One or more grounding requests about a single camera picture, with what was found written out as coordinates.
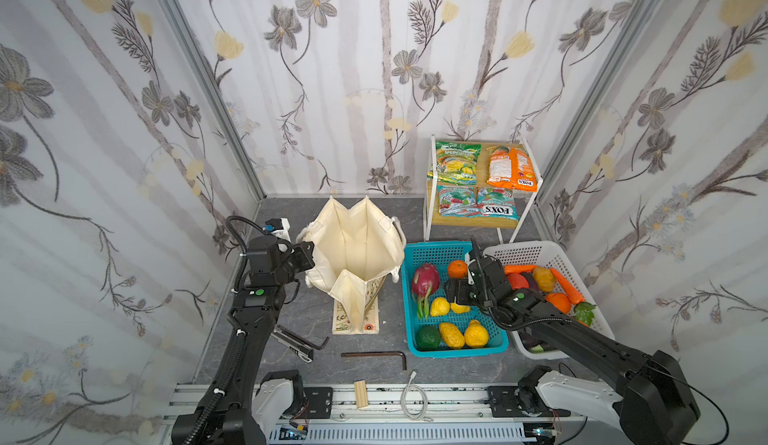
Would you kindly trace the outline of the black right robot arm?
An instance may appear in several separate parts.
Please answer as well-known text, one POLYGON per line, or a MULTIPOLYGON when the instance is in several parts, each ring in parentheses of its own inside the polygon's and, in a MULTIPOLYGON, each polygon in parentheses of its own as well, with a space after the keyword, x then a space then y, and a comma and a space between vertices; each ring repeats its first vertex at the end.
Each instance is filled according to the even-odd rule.
POLYGON ((619 343, 561 312, 532 289, 514 289, 504 266, 475 240, 468 278, 449 287, 507 332, 523 330, 591 370, 618 399, 594 419, 614 421, 634 444, 681 444, 701 416, 679 363, 658 350, 648 354, 619 343))

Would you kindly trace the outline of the orange tangerine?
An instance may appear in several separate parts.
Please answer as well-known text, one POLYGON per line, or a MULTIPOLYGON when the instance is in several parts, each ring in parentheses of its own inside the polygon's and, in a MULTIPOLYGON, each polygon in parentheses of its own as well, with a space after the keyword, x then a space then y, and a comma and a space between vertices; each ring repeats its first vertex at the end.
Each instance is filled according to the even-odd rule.
POLYGON ((468 265, 464 260, 453 260, 447 266, 447 275, 450 279, 464 280, 468 278, 468 265))

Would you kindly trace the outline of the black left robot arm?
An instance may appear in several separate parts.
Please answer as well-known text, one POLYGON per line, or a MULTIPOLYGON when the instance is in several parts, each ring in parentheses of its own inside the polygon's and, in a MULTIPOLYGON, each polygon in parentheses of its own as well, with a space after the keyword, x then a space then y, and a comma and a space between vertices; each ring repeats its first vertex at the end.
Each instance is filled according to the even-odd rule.
POLYGON ((218 371, 192 413, 172 427, 173 444, 266 444, 275 421, 260 424, 253 398, 262 355, 286 300, 285 286, 315 266, 314 243, 274 235, 249 241, 247 280, 237 287, 227 321, 232 327, 218 371))

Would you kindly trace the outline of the floral canvas tote bag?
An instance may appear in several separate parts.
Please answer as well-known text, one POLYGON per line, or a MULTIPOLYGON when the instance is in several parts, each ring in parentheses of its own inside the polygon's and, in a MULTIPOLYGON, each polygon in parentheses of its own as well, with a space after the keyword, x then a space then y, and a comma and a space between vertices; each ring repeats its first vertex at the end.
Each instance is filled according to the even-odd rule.
POLYGON ((331 197, 298 239, 314 244, 308 286, 334 300, 333 332, 378 331, 378 295, 385 282, 398 282, 407 243, 398 218, 365 197, 346 207, 331 197))

